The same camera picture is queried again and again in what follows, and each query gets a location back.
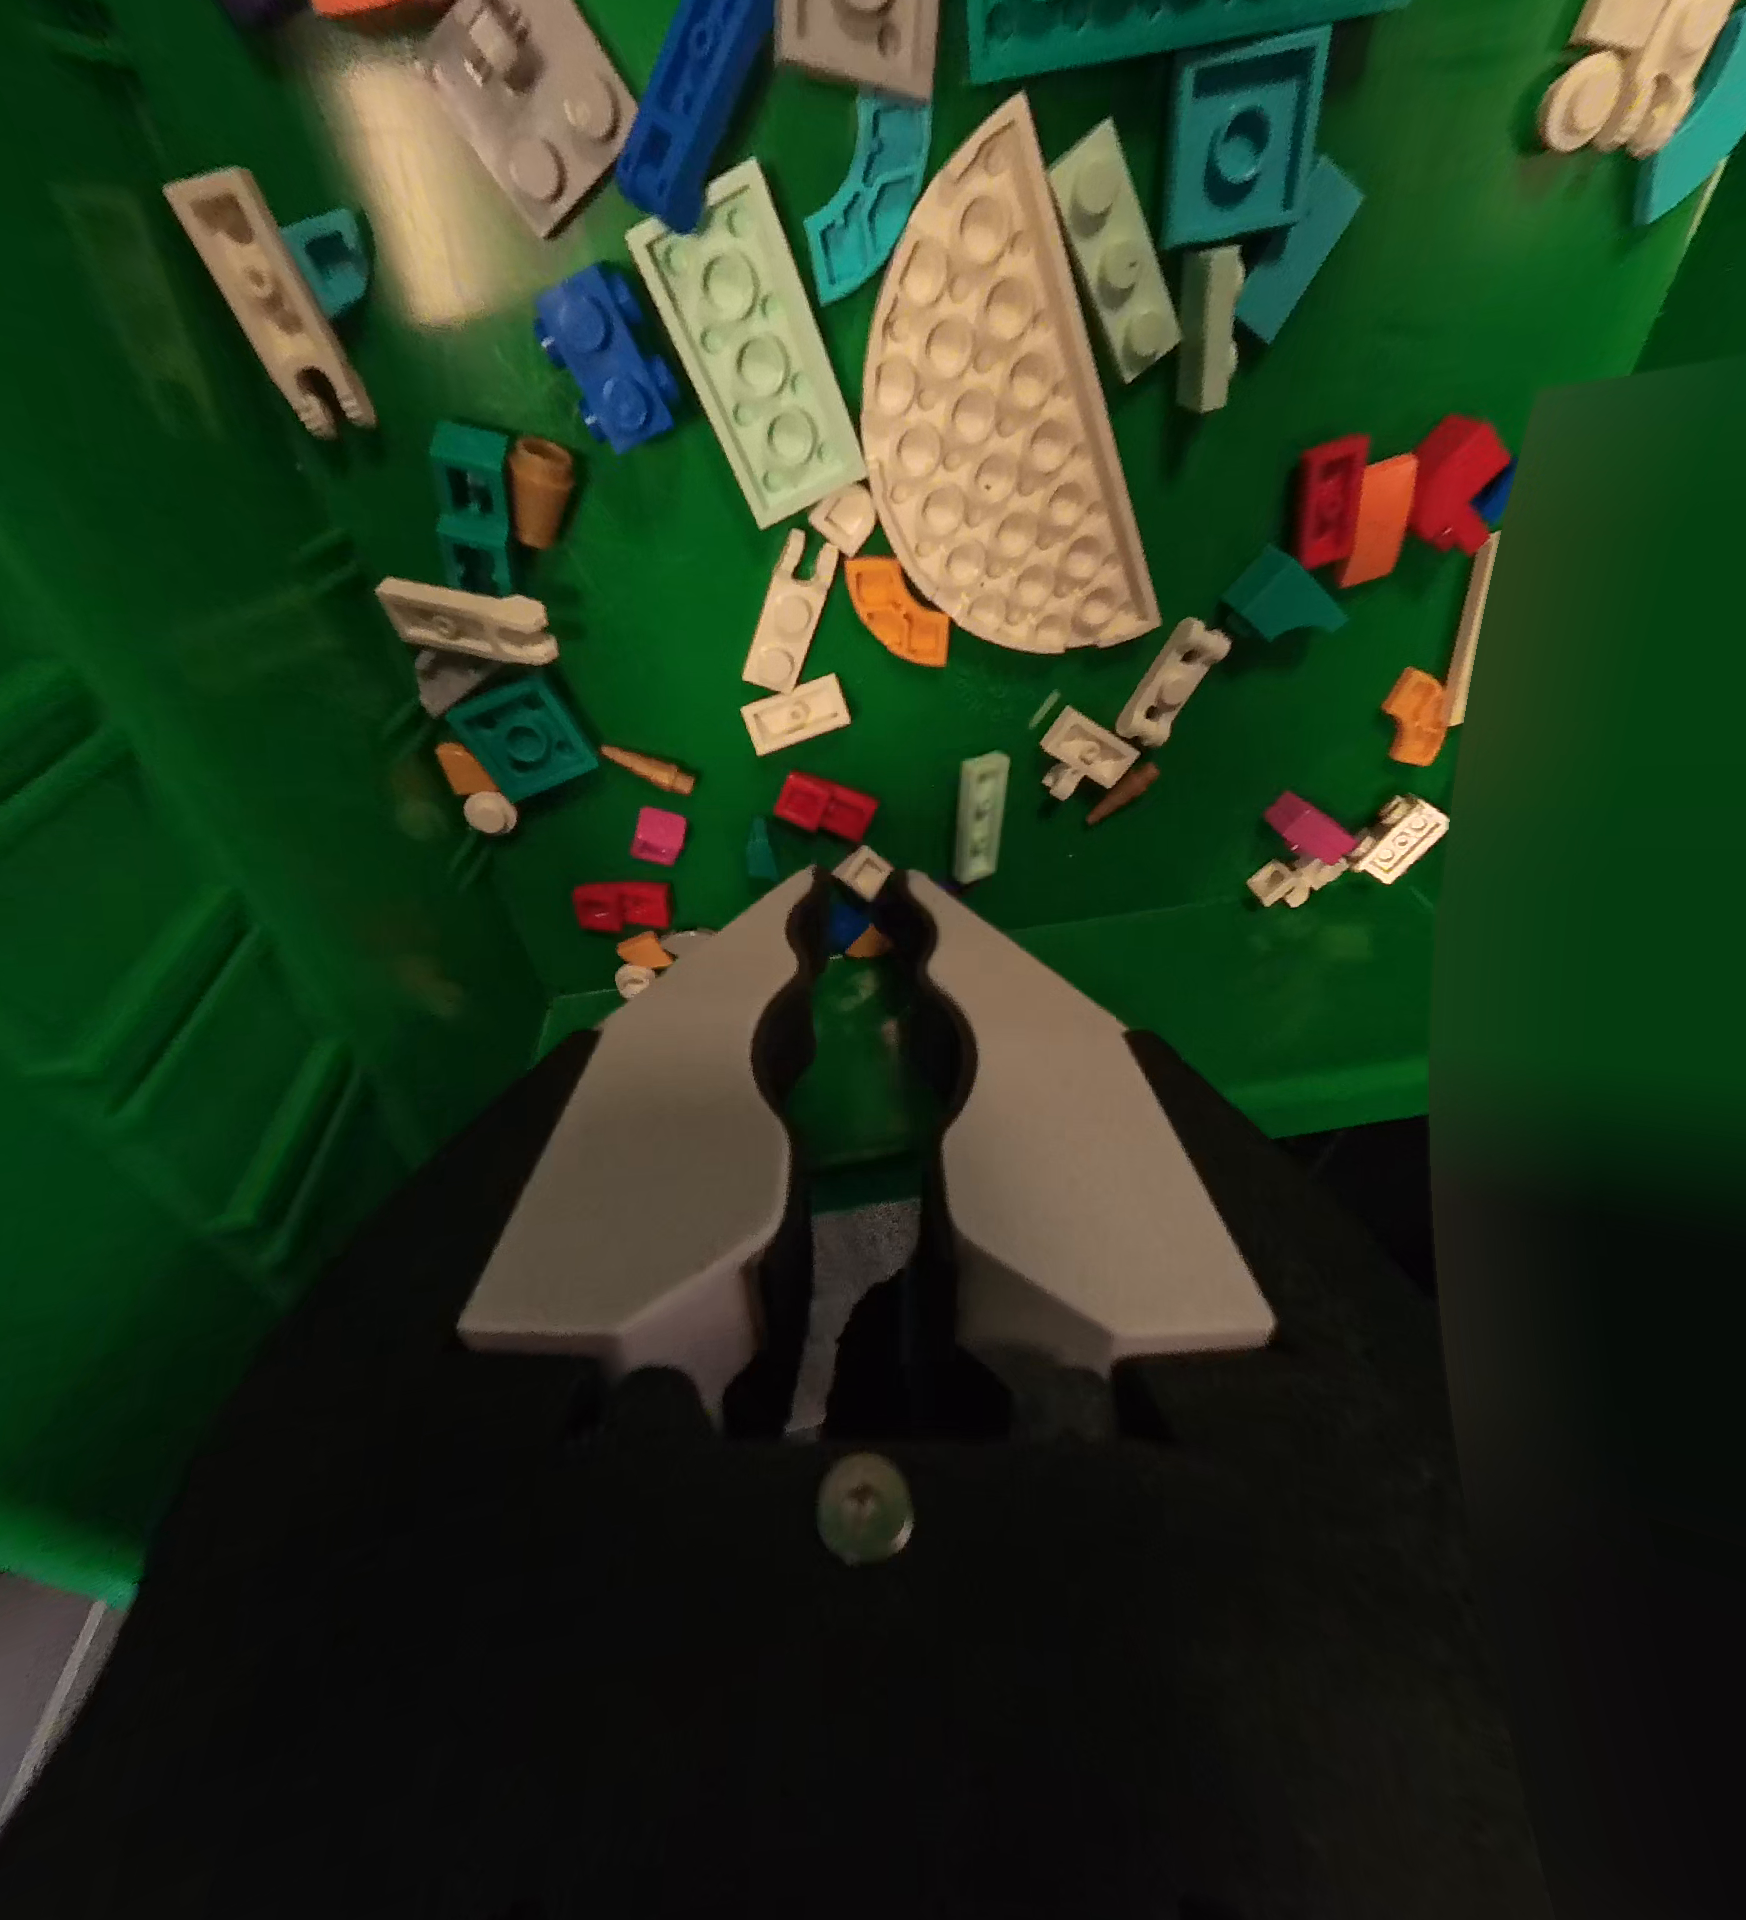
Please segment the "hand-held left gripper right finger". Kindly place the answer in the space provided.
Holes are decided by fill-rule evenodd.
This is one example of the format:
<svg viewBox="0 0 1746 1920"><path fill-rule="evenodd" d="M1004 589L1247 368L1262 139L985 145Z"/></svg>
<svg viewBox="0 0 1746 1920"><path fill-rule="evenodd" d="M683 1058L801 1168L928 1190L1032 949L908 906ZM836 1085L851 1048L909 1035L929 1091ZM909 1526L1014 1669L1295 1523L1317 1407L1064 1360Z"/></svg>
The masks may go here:
<svg viewBox="0 0 1746 1920"><path fill-rule="evenodd" d="M1252 1353L1274 1309L1132 1034L960 896L887 880L932 1101L916 1253L884 1309L906 1413L994 1413L1012 1367L1110 1380Z"/></svg>

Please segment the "green plastic bin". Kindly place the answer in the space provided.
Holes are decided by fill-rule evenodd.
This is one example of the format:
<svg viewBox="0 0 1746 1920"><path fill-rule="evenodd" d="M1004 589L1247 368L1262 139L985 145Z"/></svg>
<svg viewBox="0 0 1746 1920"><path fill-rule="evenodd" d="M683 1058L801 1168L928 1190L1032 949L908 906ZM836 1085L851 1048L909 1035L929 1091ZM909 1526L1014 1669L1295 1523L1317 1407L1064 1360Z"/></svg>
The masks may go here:
<svg viewBox="0 0 1746 1920"><path fill-rule="evenodd" d="M757 892L786 767L871 791L947 874L961 760L1017 760L982 910L1170 1038L1276 1136L1429 1104L1434 855L1395 896L1247 905L1285 786L1365 825L1381 699L1467 561L1406 540L1338 634L1236 656L1107 828L1045 808L1032 725L1108 718L1157 637L1056 660L964 630L894 660L833 589L854 725L757 757L754 523L613 174L524 225L423 68L429 11L0 4L0 1572L125 1604L270 1327L380 1202L613 1004L572 889L634 877L623 772L491 840L453 805L375 587L438 578L440 423L545 435L580 491L517 584L589 744L699 774L675 905Z"/></svg>

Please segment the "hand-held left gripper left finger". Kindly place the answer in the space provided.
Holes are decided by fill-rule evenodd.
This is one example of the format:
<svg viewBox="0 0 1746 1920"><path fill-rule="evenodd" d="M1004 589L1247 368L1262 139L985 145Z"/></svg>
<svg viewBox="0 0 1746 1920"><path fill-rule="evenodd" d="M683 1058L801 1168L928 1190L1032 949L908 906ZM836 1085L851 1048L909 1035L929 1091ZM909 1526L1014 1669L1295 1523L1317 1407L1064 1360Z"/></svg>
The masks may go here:
<svg viewBox="0 0 1746 1920"><path fill-rule="evenodd" d="M814 1065L831 880L806 869L598 1027L461 1310L477 1351L672 1367L717 1420L784 1420L814 1206L788 1099Z"/></svg>

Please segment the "pile of lego pieces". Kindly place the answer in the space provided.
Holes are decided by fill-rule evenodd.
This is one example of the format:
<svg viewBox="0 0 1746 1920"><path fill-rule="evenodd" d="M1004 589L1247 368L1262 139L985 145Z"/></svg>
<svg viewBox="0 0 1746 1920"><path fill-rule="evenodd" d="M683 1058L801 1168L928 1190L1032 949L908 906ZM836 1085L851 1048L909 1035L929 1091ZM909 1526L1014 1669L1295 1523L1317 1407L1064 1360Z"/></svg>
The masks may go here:
<svg viewBox="0 0 1746 1920"><path fill-rule="evenodd" d="M1299 557L1302 464L1367 435L1459 498L1480 464L1439 440L1480 420L1509 453L1539 394L1646 363L1653 323L1698 314L1694 255L1723 167L1555 152L1535 121L1589 55L1581 4L1392 4L1338 19L1298 63L1317 86L1305 214L1243 230L1247 314L1326 238L1278 334L1239 348L1228 401L1189 401L1206 336L1181 308L1199 244L1157 220L1192 127L1181 81L1290 4L1230 14L1192 55L989 78L968 42L1099 30L1118 4L943 4L917 188L881 187L895 247L842 299L796 228L839 187L851 88L753 60L711 162L709 218L677 235L604 183L529 238L459 134L419 29L303 11L241 30L217 4L154 4L186 167L249 167L282 214L359 210L375 272L344 325L380 413L309 444L369 581L436 566L429 439L440 420L547 430L582 466L577 520L514 562L565 643L564 698L600 738L702 769L677 901L738 898L740 845L786 769L868 785L895 863L951 874L960 767L1017 756L978 905L1093 989L1147 970L1211 977L1255 1034L1324 1019L1421 1027L1440 856L1388 889L1260 908L1239 877L1274 846L1281 786L1367 816L1404 769L1381 696L1445 654L1461 547L1403 524L1387 576L1320 571L1338 630L1260 637L1223 595L1272 545ZM1746 214L1746 178L1727 215Z"/></svg>

